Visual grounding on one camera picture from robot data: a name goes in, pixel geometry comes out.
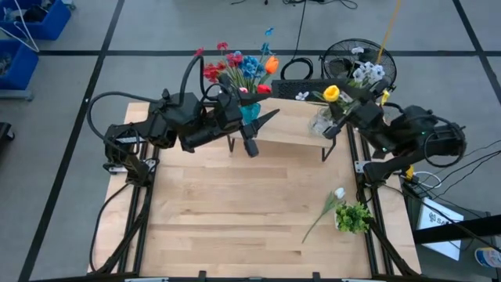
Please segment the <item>gray floor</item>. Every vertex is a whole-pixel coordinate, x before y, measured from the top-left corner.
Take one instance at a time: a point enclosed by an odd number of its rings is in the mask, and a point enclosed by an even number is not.
[[[394,0],[356,0],[351,11],[340,3],[309,3],[300,49],[324,50],[346,38],[381,42],[394,8]],[[272,0],[125,0],[110,50],[215,49],[227,41],[232,49],[258,49],[263,34],[274,27],[273,49],[293,49],[301,18],[301,6],[284,6]],[[498,0],[462,0],[461,3],[484,50],[501,50]],[[55,42],[39,42],[44,50],[100,50],[117,0],[75,0],[77,9]],[[389,50],[472,51],[474,47],[461,19],[449,0],[405,0],[402,3]],[[289,56],[280,56],[286,62]],[[317,56],[314,77],[319,77]],[[27,255],[41,212],[51,190],[74,120],[82,102],[96,56],[41,56],[29,89],[30,102],[1,101],[0,121],[11,122],[16,140],[0,157],[0,280],[14,281]],[[190,56],[108,56],[104,60],[95,94],[118,90],[159,97],[163,88],[179,87]],[[391,100],[403,106],[418,104],[438,115],[466,125],[468,150],[501,139],[501,108],[480,60],[472,57],[395,58],[397,90]],[[501,57],[490,57],[493,70],[501,75]],[[305,69],[291,68],[288,78],[301,78]],[[198,89],[196,77],[188,89]],[[104,131],[110,123],[123,120],[126,99],[104,99],[96,105],[94,119]],[[494,146],[468,157],[473,160]],[[101,165],[103,144],[84,124],[67,176],[50,222],[49,230],[31,279],[85,274],[88,247],[109,176]],[[501,159],[494,158],[452,188],[445,199],[467,208],[499,214],[499,185],[496,173]],[[436,172],[426,164],[419,170]],[[454,183],[466,172],[445,181]],[[472,255],[472,250],[463,255]],[[451,278],[455,273],[422,262],[431,276]]]

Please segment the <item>blue object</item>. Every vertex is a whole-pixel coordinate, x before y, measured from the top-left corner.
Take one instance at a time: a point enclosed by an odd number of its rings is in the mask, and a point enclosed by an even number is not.
[[[41,4],[41,0],[17,0],[17,2],[21,9],[29,9],[32,5]],[[18,10],[14,0],[2,0],[0,2],[0,27],[3,27],[19,38],[25,38],[26,36],[23,32],[17,28],[19,27],[26,32],[22,22],[16,22],[16,25],[14,25],[12,21],[5,21],[4,7],[12,9],[13,11]],[[61,31],[63,31],[64,26],[66,26],[70,16],[70,10],[66,5],[64,5],[61,0],[55,0],[41,23],[26,23],[26,27],[30,31],[31,37],[34,39],[56,40],[61,34]]]
[[[248,125],[258,118],[259,112],[261,111],[261,105],[259,103],[253,103],[252,105],[241,107],[240,111],[243,115],[243,123]]]
[[[37,54],[17,40],[0,40],[0,58],[6,53],[12,61],[7,73],[0,75],[0,89],[26,89],[38,63]]]

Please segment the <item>white cable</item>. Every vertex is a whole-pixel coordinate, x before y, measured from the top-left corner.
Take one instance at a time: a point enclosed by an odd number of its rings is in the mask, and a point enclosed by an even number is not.
[[[425,174],[425,175],[433,176],[438,181],[437,186],[428,185],[424,182],[420,182],[420,185],[423,185],[423,186],[428,187],[428,188],[439,188],[442,185],[442,181],[438,178],[438,176],[434,175],[431,172],[414,172],[414,175],[418,175],[418,174]]]
[[[20,13],[20,18],[21,18],[21,21],[23,22],[23,25],[24,25],[24,28],[26,29],[26,32],[27,34],[20,28],[16,25],[16,21],[14,21],[14,26],[17,27],[17,29],[19,29],[21,32],[23,32],[24,36],[26,36],[27,38],[29,38],[31,40],[31,43],[33,43],[33,46],[29,46],[24,40],[22,40],[21,38],[18,38],[17,36],[15,36],[14,34],[11,34],[10,32],[6,31],[3,27],[0,27],[0,30],[5,32],[7,35],[10,35],[11,37],[19,40],[21,43],[25,44],[26,47],[28,47],[29,49],[33,50],[34,52],[40,52],[40,49],[38,48],[37,44],[34,42],[33,38],[31,37],[31,33],[30,31],[28,30],[28,27],[26,26],[26,23],[24,22],[24,18],[23,18],[23,11],[21,10],[21,7],[19,6],[19,3],[17,2],[17,0],[14,0],[14,2],[16,3],[16,6],[19,10],[19,13]]]

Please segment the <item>green plant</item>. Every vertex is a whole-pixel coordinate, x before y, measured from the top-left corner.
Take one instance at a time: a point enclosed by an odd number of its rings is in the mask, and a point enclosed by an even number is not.
[[[369,210],[357,202],[350,206],[341,204],[336,207],[337,227],[343,232],[366,232],[369,230],[369,224],[364,219],[372,218]]]
[[[334,209],[337,204],[344,204],[344,201],[339,201],[336,198],[336,194],[333,191],[330,191],[329,195],[327,195],[326,203],[323,205],[323,210],[320,216],[315,220],[315,222],[310,226],[308,229],[308,232],[306,232],[305,237],[303,238],[303,241],[301,243],[304,243],[306,240],[306,237],[310,234],[312,231],[313,227],[317,224],[317,222],[330,210]]]

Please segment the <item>yellow stick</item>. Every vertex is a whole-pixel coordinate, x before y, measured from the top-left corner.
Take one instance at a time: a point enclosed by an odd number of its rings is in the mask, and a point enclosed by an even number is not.
[[[388,36],[390,36],[391,28],[393,27],[393,23],[395,22],[395,18],[397,17],[398,10],[400,9],[401,0],[397,0],[397,6],[395,7],[395,11],[393,11],[393,16],[391,16],[390,24],[388,25],[388,29],[386,30],[386,34],[384,34],[383,44],[381,44],[381,48],[379,49],[379,54],[377,54],[376,63],[381,62],[381,55],[383,54],[384,46],[386,45],[386,41],[388,40]]]

